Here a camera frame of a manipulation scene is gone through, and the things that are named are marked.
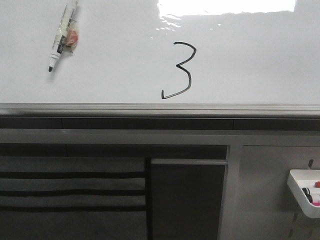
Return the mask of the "black whiteboard marker with tape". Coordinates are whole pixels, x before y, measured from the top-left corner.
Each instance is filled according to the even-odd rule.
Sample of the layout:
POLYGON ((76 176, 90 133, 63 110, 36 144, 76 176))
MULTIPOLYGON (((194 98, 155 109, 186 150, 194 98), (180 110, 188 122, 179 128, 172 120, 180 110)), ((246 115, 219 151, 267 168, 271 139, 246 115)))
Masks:
POLYGON ((63 51, 73 51, 79 41, 79 30, 74 16, 78 1, 70 0, 62 14, 57 33, 49 55, 48 72, 52 72, 63 51))

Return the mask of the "white whiteboard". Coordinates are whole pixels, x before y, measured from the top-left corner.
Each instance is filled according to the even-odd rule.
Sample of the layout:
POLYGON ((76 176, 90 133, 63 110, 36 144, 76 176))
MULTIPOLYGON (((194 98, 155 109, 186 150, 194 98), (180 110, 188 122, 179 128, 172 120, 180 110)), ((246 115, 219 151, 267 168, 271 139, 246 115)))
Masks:
POLYGON ((1 1, 1 102, 320 102, 317 0, 80 0, 78 45, 49 72, 65 6, 1 1))

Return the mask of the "dark grey cabinet panel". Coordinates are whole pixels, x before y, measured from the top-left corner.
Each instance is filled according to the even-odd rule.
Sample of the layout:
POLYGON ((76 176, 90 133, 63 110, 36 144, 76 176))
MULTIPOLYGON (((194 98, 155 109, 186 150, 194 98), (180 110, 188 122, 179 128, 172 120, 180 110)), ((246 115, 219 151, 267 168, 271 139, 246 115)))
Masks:
POLYGON ((152 159, 153 239, 218 239, 226 170, 221 159, 152 159))

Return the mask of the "white pegboard panel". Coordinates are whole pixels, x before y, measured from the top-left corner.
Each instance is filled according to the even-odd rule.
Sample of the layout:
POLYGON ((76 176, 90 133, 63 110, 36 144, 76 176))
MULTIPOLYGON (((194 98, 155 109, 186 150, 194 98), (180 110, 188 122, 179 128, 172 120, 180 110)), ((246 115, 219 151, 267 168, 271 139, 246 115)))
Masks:
POLYGON ((320 221, 305 216, 287 185, 291 169, 320 166, 318 147, 245 146, 239 165, 236 240, 318 240, 320 221))

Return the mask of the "grey fabric hanging organizer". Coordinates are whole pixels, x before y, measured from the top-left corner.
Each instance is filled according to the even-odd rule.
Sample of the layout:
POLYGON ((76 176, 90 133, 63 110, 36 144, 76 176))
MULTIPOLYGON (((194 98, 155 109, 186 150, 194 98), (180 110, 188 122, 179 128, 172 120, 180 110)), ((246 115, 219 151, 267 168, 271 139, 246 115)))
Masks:
POLYGON ((3 240, 150 240, 142 157, 0 159, 3 240))

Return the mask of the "grey horizontal shelf beam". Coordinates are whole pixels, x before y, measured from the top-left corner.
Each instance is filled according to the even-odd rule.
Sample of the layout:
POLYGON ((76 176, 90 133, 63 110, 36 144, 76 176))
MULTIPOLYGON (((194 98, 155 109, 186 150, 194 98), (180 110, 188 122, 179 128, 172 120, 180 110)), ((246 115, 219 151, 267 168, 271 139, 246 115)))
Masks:
POLYGON ((240 145, 318 147, 319 131, 13 129, 0 131, 1 143, 114 145, 240 145))

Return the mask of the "black capped marker in tray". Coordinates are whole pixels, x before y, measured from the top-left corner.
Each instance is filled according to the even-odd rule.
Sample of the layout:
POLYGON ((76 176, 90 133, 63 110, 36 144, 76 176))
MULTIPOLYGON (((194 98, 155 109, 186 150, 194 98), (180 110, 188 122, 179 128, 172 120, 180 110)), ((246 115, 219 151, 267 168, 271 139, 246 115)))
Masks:
POLYGON ((313 198, 310 192, 310 189, 308 187, 303 187, 302 188, 303 193, 307 197, 308 201, 312 204, 313 203, 313 198))

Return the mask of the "red capped marker in tray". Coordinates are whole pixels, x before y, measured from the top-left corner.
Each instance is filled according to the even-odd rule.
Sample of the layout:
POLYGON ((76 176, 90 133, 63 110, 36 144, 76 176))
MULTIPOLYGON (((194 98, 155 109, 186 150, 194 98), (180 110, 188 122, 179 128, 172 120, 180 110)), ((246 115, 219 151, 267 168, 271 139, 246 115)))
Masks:
POLYGON ((319 182, 319 181, 315 182, 315 183, 314 183, 314 187, 315 187, 315 188, 320 188, 320 182, 319 182))

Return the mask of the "aluminium whiteboard tray rail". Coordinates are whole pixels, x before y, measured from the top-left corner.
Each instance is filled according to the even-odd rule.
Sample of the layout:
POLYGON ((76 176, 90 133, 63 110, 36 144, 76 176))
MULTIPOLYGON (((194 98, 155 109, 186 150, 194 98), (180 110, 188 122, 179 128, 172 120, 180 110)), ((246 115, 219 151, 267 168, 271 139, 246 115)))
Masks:
POLYGON ((1 103, 3 117, 302 118, 318 119, 319 104, 1 103))

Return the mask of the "white plastic wall tray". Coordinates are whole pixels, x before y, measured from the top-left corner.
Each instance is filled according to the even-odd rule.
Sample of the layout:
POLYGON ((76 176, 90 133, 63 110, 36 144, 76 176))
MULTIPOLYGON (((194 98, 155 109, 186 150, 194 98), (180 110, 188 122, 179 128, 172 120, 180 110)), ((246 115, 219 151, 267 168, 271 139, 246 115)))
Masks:
POLYGON ((320 188, 315 187, 315 182, 320 181, 320 170, 315 169, 291 169, 289 171, 287 185, 303 213, 311 219, 320 218, 320 207, 310 203, 302 191, 309 188, 313 203, 320 202, 320 188))

